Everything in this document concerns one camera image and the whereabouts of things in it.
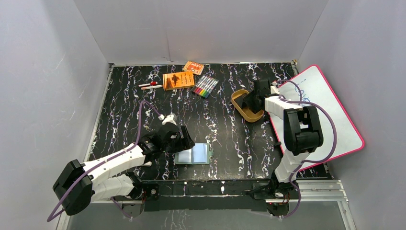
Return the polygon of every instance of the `marker set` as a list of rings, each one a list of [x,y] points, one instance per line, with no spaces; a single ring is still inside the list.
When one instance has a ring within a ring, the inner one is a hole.
[[[217,83],[218,83],[217,79],[203,75],[203,77],[200,78],[197,84],[193,87],[192,92],[204,98],[207,98],[213,91]]]

